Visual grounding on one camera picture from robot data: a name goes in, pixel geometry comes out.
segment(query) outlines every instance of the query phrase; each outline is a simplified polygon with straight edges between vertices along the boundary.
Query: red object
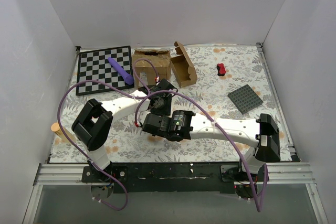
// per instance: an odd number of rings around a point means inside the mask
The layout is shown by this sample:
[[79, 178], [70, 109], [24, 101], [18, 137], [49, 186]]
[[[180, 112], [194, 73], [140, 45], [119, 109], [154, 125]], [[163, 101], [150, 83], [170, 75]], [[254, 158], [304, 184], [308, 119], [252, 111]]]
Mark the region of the red object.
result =
[[224, 67], [224, 64], [223, 63], [218, 63], [217, 64], [217, 70], [218, 70], [218, 75], [219, 76], [224, 76], [225, 73], [226, 73], [226, 70], [225, 70], [225, 67]]

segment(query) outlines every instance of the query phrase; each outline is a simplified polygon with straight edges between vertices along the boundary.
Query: glass panel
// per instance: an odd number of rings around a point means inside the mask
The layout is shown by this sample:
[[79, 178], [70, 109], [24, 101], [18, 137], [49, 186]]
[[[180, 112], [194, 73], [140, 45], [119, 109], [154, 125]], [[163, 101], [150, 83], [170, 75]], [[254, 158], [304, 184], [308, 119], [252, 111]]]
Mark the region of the glass panel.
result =
[[[108, 202], [121, 206], [123, 194]], [[317, 223], [305, 185], [268, 185], [264, 209], [214, 192], [131, 193], [114, 211], [92, 200], [90, 186], [44, 186], [34, 223]]]

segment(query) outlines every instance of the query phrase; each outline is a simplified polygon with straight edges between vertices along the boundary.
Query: brown box lid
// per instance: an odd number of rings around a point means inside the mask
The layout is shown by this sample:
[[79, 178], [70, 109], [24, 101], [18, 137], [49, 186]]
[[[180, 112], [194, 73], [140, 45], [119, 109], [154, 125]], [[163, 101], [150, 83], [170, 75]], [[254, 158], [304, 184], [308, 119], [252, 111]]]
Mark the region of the brown box lid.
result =
[[191, 62], [184, 46], [176, 41], [174, 43], [177, 56], [171, 58], [171, 66], [180, 87], [187, 87], [197, 82], [194, 64]]

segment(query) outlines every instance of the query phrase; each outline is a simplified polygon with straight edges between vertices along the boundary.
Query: white wall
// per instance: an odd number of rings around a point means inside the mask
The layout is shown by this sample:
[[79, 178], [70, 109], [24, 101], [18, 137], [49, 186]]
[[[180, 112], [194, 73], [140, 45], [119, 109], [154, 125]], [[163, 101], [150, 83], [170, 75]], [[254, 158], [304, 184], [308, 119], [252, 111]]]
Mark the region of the white wall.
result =
[[0, 222], [21, 223], [75, 48], [49, 0], [0, 9]]
[[262, 42], [284, 0], [50, 0], [82, 47]]
[[286, 0], [264, 43], [296, 150], [336, 222], [336, 0]]

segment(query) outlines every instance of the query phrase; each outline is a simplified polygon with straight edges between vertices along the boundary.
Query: floral tablecloth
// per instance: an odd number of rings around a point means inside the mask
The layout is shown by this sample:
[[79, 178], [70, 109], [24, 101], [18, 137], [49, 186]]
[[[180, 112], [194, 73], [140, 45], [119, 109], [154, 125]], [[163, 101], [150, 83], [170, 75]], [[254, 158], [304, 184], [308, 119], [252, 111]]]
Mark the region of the floral tablecloth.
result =
[[[260, 56], [255, 46], [227, 47], [185, 47], [198, 75], [195, 85], [179, 88], [179, 92], [194, 99], [209, 114], [215, 118], [251, 119], [258, 118], [260, 113], [272, 115], [280, 128], [281, 160], [290, 161], [287, 146], [287, 134], [280, 124], [279, 114], [274, 97], [261, 64]], [[171, 56], [176, 56], [171, 48]], [[217, 75], [217, 63], [224, 63], [227, 73], [223, 77]], [[77, 64], [73, 71], [70, 85], [77, 80]], [[179, 87], [172, 73], [171, 82]], [[249, 84], [264, 103], [242, 115], [227, 94], [235, 89]], [[117, 92], [108, 92], [84, 97], [77, 97], [73, 89], [66, 99], [62, 112], [62, 124], [70, 131], [83, 105], [92, 98], [98, 101], [108, 101], [121, 97]], [[172, 110], [192, 110], [199, 112], [190, 102], [181, 97], [174, 97]], [[141, 132], [132, 122], [133, 115], [114, 122], [105, 148], [112, 162], [211, 162], [238, 161], [239, 157], [227, 141], [199, 139], [169, 142], [161, 137], [154, 137]], [[244, 153], [248, 146], [237, 144]], [[73, 146], [55, 137], [50, 153], [50, 163], [85, 163], [85, 157]]]

